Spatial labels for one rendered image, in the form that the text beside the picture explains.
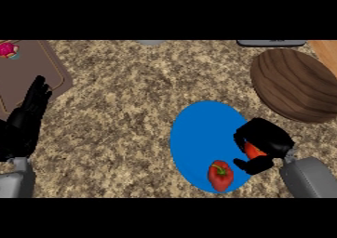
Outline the pink cupcake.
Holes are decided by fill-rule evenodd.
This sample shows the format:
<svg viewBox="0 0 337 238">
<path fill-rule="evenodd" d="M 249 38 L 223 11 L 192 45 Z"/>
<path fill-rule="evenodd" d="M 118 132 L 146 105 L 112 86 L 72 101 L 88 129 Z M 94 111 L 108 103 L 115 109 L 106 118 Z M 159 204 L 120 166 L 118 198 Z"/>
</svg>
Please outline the pink cupcake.
<svg viewBox="0 0 337 238">
<path fill-rule="evenodd" d="M 0 57 L 9 59 L 16 56 L 19 51 L 19 46 L 13 43 L 0 44 Z"/>
</svg>

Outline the dark grey appliance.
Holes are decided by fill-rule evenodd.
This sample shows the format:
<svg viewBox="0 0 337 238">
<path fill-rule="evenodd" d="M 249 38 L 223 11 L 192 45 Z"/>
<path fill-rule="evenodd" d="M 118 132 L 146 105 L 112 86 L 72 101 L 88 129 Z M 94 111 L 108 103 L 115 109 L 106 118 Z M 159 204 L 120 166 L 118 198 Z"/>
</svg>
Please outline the dark grey appliance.
<svg viewBox="0 0 337 238">
<path fill-rule="evenodd" d="M 245 47 L 297 47 L 307 43 L 307 40 L 236 40 L 239 46 Z"/>
</svg>

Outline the brown wooden bowl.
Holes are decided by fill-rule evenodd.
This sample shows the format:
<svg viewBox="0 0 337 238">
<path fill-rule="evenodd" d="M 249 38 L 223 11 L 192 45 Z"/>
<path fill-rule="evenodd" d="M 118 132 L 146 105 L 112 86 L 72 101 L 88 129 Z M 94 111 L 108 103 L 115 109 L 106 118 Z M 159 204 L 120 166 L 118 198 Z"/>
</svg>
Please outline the brown wooden bowl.
<svg viewBox="0 0 337 238">
<path fill-rule="evenodd" d="M 309 54 L 269 49 L 252 60 L 249 78 L 261 102 L 286 119 L 319 124 L 337 118 L 337 77 Z"/>
</svg>

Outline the brown cutting board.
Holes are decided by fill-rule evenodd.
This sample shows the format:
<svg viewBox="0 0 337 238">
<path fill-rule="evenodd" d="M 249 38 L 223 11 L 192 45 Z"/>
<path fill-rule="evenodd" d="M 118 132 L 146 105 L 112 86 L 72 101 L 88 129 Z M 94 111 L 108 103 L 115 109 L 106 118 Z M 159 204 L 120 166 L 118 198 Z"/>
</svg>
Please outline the brown cutting board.
<svg viewBox="0 0 337 238">
<path fill-rule="evenodd" d="M 46 77 L 56 99 L 72 87 L 68 70 L 46 40 L 10 40 L 19 46 L 19 58 L 0 57 L 0 118 L 7 119 L 21 106 L 37 75 Z"/>
</svg>

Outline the red bell pepper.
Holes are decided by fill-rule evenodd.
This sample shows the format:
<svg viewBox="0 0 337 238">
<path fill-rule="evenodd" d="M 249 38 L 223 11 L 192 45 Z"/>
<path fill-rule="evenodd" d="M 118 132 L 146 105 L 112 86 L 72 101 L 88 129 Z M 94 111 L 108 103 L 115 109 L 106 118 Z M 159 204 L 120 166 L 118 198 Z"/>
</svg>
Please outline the red bell pepper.
<svg viewBox="0 0 337 238">
<path fill-rule="evenodd" d="M 224 192 L 233 182 L 233 171 L 221 160 L 216 160 L 208 166 L 208 182 L 218 192 Z"/>
</svg>

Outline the red tomato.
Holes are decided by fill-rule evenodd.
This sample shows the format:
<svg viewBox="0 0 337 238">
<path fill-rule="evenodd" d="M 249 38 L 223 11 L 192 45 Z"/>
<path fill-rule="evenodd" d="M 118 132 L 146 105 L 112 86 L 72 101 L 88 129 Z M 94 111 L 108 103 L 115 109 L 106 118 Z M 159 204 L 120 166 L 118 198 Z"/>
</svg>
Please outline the red tomato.
<svg viewBox="0 0 337 238">
<path fill-rule="evenodd" d="M 248 159 L 254 159 L 258 156 L 267 155 L 249 142 L 245 143 L 245 153 Z"/>
</svg>

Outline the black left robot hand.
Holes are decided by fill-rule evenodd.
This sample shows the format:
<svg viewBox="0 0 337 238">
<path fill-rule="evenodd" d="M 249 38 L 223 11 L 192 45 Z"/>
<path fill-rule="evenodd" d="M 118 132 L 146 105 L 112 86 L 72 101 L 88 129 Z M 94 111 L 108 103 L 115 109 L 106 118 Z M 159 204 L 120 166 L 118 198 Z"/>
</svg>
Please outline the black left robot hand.
<svg viewBox="0 0 337 238">
<path fill-rule="evenodd" d="M 7 120 L 0 119 L 0 162 L 15 157 L 29 157 L 34 153 L 50 96 L 46 78 L 38 75 L 22 105 L 13 109 Z"/>
</svg>

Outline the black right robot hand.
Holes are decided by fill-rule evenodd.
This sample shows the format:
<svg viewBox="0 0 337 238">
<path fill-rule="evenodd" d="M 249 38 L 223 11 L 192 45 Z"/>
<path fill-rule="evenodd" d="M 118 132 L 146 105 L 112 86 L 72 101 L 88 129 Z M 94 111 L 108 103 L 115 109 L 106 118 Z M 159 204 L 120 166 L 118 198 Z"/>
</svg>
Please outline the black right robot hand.
<svg viewBox="0 0 337 238">
<path fill-rule="evenodd" d="M 285 158 L 294 147 L 286 131 L 263 118 L 252 118 L 233 134 L 233 141 L 244 154 L 245 143 L 249 142 L 267 155 L 244 161 L 233 159 L 236 166 L 249 174 L 257 175 L 273 167 L 273 159 Z"/>
</svg>

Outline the blue oval plate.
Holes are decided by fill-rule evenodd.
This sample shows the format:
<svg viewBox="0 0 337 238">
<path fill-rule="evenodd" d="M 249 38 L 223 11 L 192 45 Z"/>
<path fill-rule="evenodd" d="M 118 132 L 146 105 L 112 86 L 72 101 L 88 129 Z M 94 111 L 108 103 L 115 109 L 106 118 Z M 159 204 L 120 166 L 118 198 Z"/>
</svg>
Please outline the blue oval plate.
<svg viewBox="0 0 337 238">
<path fill-rule="evenodd" d="M 202 191 L 217 193 L 208 181 L 208 167 L 216 160 L 227 163 L 233 181 L 224 193 L 233 192 L 248 182 L 249 175 L 235 165 L 233 159 L 248 159 L 233 141 L 236 129 L 247 119 L 223 102 L 198 101 L 176 116 L 170 130 L 170 154 L 187 182 Z"/>
</svg>

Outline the small grey object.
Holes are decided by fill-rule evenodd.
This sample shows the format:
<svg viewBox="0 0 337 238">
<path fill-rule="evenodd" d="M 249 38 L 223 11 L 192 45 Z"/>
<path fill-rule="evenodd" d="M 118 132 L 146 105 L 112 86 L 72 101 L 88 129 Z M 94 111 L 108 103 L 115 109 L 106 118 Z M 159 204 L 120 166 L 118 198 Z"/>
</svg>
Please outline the small grey object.
<svg viewBox="0 0 337 238">
<path fill-rule="evenodd" d="M 137 43 L 143 46 L 156 46 L 162 44 L 167 40 L 137 40 Z"/>
</svg>

